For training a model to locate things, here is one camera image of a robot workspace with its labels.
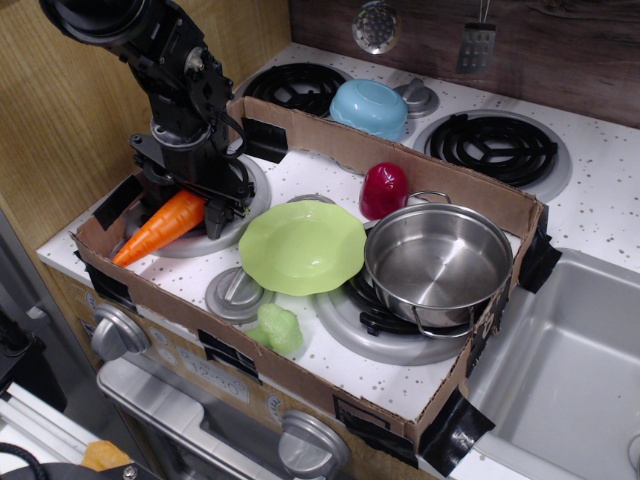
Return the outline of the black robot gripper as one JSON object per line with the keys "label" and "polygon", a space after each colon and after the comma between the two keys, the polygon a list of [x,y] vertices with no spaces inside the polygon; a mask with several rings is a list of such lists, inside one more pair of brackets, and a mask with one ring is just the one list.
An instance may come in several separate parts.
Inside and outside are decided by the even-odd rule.
{"label": "black robot gripper", "polygon": [[248,174],[238,158],[225,154],[228,142],[221,144],[204,131],[191,142],[166,131],[135,134],[129,139],[134,160],[144,172],[146,193],[142,203],[158,210],[179,189],[204,199],[204,225],[209,239],[220,238],[224,228],[240,213],[246,199],[253,195]]}

